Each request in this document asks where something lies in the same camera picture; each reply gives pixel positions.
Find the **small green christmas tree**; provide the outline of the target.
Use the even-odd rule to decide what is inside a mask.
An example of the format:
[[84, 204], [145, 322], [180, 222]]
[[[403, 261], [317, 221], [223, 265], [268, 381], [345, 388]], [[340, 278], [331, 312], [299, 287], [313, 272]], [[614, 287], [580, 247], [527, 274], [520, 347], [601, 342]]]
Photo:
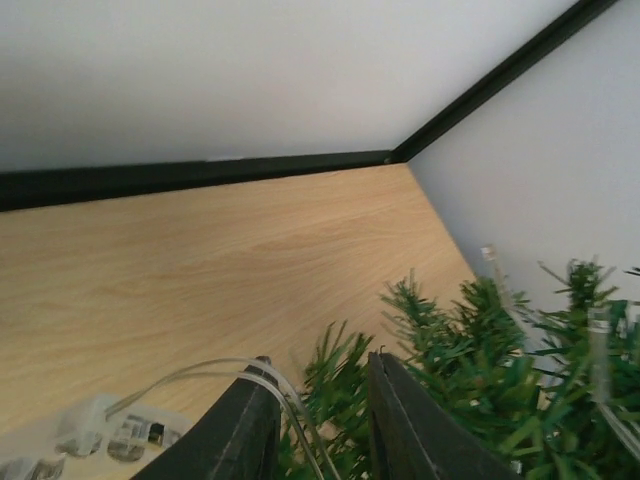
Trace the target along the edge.
[[408, 277], [383, 296], [386, 327], [419, 385], [523, 477], [635, 479], [639, 451], [620, 431], [639, 433], [639, 319], [609, 276], [570, 261], [556, 311], [486, 277], [447, 310]]

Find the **black enclosure frame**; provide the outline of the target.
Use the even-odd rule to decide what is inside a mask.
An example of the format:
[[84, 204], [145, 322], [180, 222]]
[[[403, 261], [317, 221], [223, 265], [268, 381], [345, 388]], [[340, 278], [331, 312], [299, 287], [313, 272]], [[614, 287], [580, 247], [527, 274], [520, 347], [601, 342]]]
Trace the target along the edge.
[[576, 2], [392, 150], [7, 172], [1, 176], [1, 209], [11, 212], [405, 164], [615, 3]]

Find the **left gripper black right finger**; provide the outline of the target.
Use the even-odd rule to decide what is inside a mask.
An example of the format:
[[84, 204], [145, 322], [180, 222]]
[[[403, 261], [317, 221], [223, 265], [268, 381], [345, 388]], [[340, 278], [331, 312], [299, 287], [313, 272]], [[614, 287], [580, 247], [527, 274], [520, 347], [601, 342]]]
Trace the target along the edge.
[[517, 479], [458, 425], [390, 353], [368, 357], [368, 412], [375, 479]]

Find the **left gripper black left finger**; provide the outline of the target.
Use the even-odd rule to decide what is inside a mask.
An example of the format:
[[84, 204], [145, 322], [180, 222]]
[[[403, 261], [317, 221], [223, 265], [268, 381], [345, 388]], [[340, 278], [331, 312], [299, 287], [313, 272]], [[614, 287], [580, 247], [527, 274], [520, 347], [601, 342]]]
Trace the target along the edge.
[[281, 406], [266, 388], [235, 380], [173, 446], [136, 479], [273, 479]]

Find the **clear light battery box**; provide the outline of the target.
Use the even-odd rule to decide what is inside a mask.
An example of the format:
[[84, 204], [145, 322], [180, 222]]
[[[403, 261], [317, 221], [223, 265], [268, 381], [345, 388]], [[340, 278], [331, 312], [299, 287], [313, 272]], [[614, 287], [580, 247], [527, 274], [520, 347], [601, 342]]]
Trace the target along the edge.
[[3, 479], [95, 479], [143, 467], [193, 426], [184, 415], [133, 404], [109, 416], [118, 401], [98, 394], [1, 436]]

